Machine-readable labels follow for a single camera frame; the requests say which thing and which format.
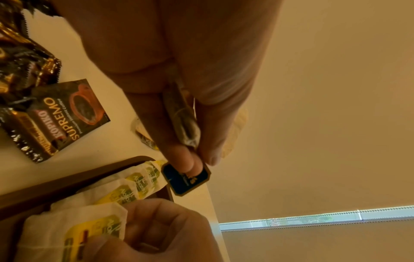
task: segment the tea bag tag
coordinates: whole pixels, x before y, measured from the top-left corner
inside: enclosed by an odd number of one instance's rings
[[[210,179],[210,170],[204,165],[203,171],[196,177],[187,177],[178,172],[170,163],[163,165],[162,173],[177,196],[184,196]]]

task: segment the fingernail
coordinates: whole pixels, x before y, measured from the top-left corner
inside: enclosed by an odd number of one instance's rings
[[[86,243],[85,250],[83,252],[85,261],[93,261],[96,254],[106,242],[108,242],[108,237],[105,235],[88,238],[88,242]]]
[[[221,160],[221,158],[220,157],[212,157],[211,159],[210,159],[210,166],[215,166],[215,165],[217,165],[217,164],[219,164],[220,163],[220,160]]]

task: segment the hand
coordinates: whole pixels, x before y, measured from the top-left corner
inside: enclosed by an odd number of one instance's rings
[[[259,69],[281,0],[52,0],[119,87],[166,159],[189,176],[215,165]],[[196,100],[197,154],[159,94],[180,76]]]
[[[85,262],[222,262],[208,220],[164,199],[138,200],[125,206],[125,241],[88,239]]]

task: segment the kopiko supremo coffee packet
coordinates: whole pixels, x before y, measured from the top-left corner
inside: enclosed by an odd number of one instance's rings
[[[34,162],[109,122],[89,83],[57,83],[61,62],[27,36],[22,9],[56,15],[48,1],[0,3],[0,126]]]

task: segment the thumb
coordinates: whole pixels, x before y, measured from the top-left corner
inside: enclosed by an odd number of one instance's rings
[[[83,254],[85,262],[153,261],[153,256],[138,252],[119,238],[109,235],[88,238]]]

